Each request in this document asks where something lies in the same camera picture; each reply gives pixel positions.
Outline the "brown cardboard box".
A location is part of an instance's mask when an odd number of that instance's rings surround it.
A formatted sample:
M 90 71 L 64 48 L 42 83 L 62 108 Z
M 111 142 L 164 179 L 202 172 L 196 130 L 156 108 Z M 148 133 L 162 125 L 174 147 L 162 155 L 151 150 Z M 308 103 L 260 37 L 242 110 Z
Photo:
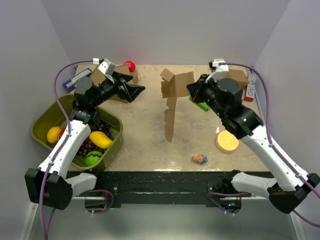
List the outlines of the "brown cardboard box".
M 172 142 L 175 126 L 177 99 L 190 95 L 187 85 L 195 82 L 194 72 L 174 74 L 165 68 L 161 74 L 161 94 L 166 99 L 167 109 L 164 111 L 164 136 Z

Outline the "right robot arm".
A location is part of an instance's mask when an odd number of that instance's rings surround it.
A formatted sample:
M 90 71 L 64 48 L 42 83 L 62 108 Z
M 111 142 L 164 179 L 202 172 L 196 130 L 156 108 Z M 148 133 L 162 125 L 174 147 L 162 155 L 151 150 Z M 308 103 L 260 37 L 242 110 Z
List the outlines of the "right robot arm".
M 268 199 L 284 214 L 295 212 L 320 183 L 320 177 L 301 169 L 272 140 L 262 119 L 242 104 L 243 90 L 238 83 L 231 78 L 215 80 L 203 74 L 186 88 L 192 101 L 208 104 L 224 128 L 247 145 L 273 175 L 264 178 L 233 170 L 208 194 L 218 197 L 253 194 Z

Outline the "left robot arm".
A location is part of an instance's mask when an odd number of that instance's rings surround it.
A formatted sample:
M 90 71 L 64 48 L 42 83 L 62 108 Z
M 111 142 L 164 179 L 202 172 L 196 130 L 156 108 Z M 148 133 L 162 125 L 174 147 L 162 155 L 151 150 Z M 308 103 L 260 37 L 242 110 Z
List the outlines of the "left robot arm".
M 64 210 L 84 192 L 99 196 L 104 184 L 91 173 L 81 173 L 67 178 L 68 169 L 81 144 L 91 133 L 91 125 L 98 119 L 98 106 L 118 95 L 132 102 L 137 96 L 137 86 L 129 84 L 131 75 L 113 72 L 101 85 L 96 86 L 85 76 L 78 80 L 74 90 L 72 111 L 67 115 L 67 128 L 48 157 L 36 169 L 29 168 L 24 179 L 32 203 Z

